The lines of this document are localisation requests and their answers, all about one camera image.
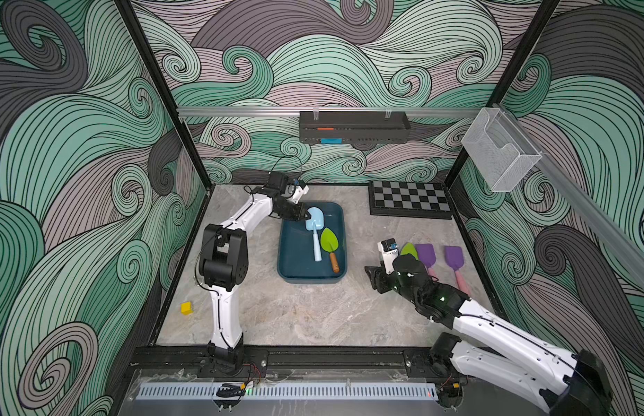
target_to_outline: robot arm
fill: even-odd
[[[291,195],[284,196],[288,189]],[[243,360],[243,331],[236,293],[248,272],[247,237],[272,212],[283,220],[309,218],[306,206],[299,202],[308,190],[303,181],[290,181],[284,174],[272,172],[267,184],[255,188],[234,215],[204,229],[199,272],[211,295],[215,320],[208,349],[221,369],[233,371]],[[229,245],[226,252],[218,250],[226,244]]]
[[[596,355],[585,350],[574,354],[551,345],[492,314],[455,287],[434,281],[414,256],[398,255],[393,239],[379,243],[378,250],[382,265],[365,268],[373,289],[380,293],[394,290],[431,321],[499,353],[443,333],[430,352],[433,368],[441,376],[452,370],[476,376],[551,415],[609,414],[612,391]]]

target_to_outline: wooden trowel handle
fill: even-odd
[[[328,256],[331,258],[331,267],[333,268],[333,272],[340,273],[341,268],[338,266],[338,260],[336,259],[336,254],[331,252],[328,254]]]

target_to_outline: teal plastic tray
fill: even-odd
[[[305,202],[308,207],[316,206],[325,214],[324,227],[333,231],[338,238],[335,251],[339,273],[331,268],[329,253],[322,249],[322,261],[315,262],[312,251],[312,231],[306,229],[306,221],[283,221],[280,245],[278,247],[278,274],[290,283],[325,284],[336,283],[347,272],[347,244],[343,209],[335,202]],[[324,229],[317,230],[317,237]]]

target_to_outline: yellow cube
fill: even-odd
[[[190,302],[181,304],[181,313],[183,313],[184,315],[189,315],[193,313],[193,304]]]

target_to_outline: ventilation grille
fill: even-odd
[[[137,400],[212,400],[221,383],[142,383]],[[280,382],[249,390],[242,400],[437,400],[432,383]]]

